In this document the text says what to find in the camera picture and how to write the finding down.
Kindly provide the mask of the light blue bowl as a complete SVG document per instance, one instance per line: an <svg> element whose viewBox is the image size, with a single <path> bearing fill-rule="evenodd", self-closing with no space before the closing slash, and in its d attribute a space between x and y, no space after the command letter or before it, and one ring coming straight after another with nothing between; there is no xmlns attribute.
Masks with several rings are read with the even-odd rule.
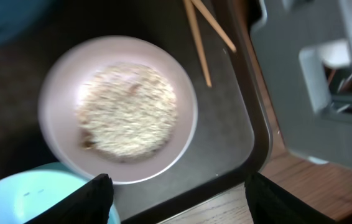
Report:
<svg viewBox="0 0 352 224"><path fill-rule="evenodd" d="M84 186L72 172L42 166L0 180L0 223L27 223ZM114 206L107 223L120 223Z"/></svg>

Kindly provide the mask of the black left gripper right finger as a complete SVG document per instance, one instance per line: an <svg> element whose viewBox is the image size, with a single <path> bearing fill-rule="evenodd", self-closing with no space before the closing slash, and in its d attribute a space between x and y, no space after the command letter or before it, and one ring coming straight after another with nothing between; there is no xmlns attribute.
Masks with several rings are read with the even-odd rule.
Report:
<svg viewBox="0 0 352 224"><path fill-rule="evenodd" d="M244 186L254 224L322 224L336 222L260 173L250 175Z"/></svg>

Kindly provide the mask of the leftover rice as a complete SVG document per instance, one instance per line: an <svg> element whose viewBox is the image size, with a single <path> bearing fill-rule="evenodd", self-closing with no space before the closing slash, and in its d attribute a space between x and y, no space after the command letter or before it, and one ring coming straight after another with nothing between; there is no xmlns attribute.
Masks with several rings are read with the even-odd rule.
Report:
<svg viewBox="0 0 352 224"><path fill-rule="evenodd" d="M172 137L177 97L157 70L118 63L82 85L76 115L84 149L117 162L141 161Z"/></svg>

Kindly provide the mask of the white cup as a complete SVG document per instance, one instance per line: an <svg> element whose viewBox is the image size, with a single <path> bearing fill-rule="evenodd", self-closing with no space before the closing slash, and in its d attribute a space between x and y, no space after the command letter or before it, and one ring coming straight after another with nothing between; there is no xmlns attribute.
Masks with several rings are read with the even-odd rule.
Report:
<svg viewBox="0 0 352 224"><path fill-rule="evenodd" d="M346 39L326 42L317 47L321 61L329 68L351 65L350 49Z"/></svg>

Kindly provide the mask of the pink bowl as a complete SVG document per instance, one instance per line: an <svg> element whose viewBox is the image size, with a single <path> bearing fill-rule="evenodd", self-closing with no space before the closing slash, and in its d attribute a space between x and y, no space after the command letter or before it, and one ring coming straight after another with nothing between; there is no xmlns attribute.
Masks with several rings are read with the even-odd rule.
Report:
<svg viewBox="0 0 352 224"><path fill-rule="evenodd" d="M99 69L131 62L156 69L172 84L177 96L178 122L170 141L153 157L136 163L111 162L84 150L75 114L84 91L82 84ZM88 179L108 174L114 184L135 184L173 166L189 147L198 121L198 103L188 74L170 54L145 40L104 36L66 51L49 70L39 96L39 124L52 153L69 169Z"/></svg>

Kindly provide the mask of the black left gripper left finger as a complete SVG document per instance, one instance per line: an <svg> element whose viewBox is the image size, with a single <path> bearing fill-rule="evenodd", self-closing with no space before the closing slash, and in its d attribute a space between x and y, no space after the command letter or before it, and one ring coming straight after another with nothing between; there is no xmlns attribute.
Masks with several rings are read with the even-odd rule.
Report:
<svg viewBox="0 0 352 224"><path fill-rule="evenodd" d="M107 224L113 181L100 174L27 224Z"/></svg>

